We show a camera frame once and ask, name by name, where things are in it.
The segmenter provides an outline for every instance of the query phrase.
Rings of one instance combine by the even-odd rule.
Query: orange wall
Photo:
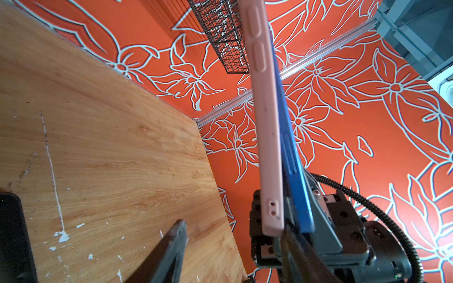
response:
[[[453,109],[375,31],[283,84],[302,164],[388,211],[417,247],[427,282],[453,281]],[[249,211],[260,188],[253,102],[200,132],[251,273]],[[259,282],[269,272],[257,271]]]
[[[187,0],[12,0],[192,118],[250,87],[227,75]],[[281,66],[371,17],[378,0],[267,1]]]

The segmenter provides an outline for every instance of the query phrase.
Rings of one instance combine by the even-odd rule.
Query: wire mesh basket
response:
[[[188,0],[228,74],[248,74],[243,30],[236,0]]]

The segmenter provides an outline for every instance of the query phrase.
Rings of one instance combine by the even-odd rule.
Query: screw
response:
[[[352,232],[350,236],[352,240],[356,243],[360,243],[363,241],[362,235],[359,232]]]
[[[319,190],[313,190],[313,194],[316,198],[320,198],[321,197],[321,192]]]

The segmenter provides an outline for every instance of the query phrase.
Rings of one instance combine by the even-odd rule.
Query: pink phone case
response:
[[[249,61],[260,157],[263,234],[279,237],[284,228],[280,126],[274,58],[264,0],[238,0]]]

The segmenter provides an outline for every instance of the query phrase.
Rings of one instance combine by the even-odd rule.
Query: wood grain surface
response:
[[[126,282],[177,219],[181,282],[245,276],[193,120],[0,2],[0,189],[40,282]]]

